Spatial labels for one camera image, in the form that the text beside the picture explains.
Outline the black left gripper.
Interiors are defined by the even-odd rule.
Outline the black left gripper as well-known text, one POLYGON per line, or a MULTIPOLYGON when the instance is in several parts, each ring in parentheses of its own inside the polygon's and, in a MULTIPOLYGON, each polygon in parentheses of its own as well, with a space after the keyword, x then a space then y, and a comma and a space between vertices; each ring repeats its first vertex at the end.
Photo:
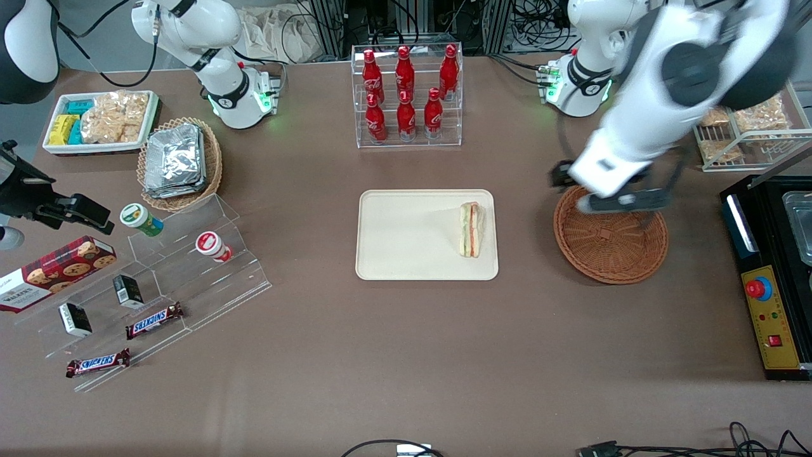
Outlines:
MULTIPOLYGON (((551 187, 557 191, 577 186, 578 183, 570 174, 574 160, 565 159, 557 162, 550 171, 551 187)), ((601 197, 597 193, 590 193, 580 197, 576 202, 576 209, 583 214, 610 214, 621 212, 652 212, 661 211, 670 203, 672 197, 664 189, 634 189, 625 186, 617 194, 601 197)))

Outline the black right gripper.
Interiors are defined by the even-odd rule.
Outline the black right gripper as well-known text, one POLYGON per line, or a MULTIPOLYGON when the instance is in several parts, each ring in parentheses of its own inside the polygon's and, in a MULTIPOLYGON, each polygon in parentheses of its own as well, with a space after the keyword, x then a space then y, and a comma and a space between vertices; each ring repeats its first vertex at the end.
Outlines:
POLYGON ((54 179, 46 176, 15 153, 17 142, 2 142, 2 214, 15 219, 37 220, 39 211, 56 204, 63 208, 66 220, 110 235, 114 222, 110 210, 83 194, 65 197, 53 191, 54 179))

